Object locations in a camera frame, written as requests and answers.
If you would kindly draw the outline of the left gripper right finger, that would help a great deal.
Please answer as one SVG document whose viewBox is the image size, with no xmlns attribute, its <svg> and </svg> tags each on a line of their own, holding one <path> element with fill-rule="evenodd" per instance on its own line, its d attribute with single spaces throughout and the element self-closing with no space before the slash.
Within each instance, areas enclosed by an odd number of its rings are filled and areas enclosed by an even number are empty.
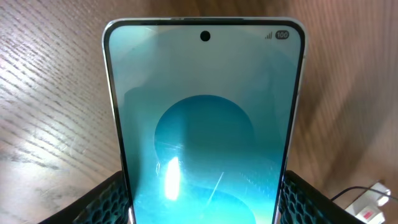
<svg viewBox="0 0 398 224">
<path fill-rule="evenodd" d="M 291 170 L 284 175 L 279 213 L 281 224 L 363 224 Z"/>
</svg>

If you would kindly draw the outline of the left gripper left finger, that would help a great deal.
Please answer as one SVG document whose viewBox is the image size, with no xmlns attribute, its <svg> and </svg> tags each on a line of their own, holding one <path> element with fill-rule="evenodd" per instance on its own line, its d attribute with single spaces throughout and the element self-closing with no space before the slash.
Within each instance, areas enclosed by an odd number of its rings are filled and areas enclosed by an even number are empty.
<svg viewBox="0 0 398 224">
<path fill-rule="evenodd" d="M 120 170 L 39 224 L 126 224 L 129 208 L 124 174 Z"/>
</svg>

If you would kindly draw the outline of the teal screen smartphone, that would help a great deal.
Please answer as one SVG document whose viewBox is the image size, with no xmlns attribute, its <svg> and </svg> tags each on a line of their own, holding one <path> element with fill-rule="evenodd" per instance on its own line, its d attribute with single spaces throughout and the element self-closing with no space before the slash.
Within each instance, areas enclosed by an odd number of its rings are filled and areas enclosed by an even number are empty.
<svg viewBox="0 0 398 224">
<path fill-rule="evenodd" d="M 307 54 L 289 17 L 123 18 L 102 48 L 135 223 L 274 223 Z"/>
</svg>

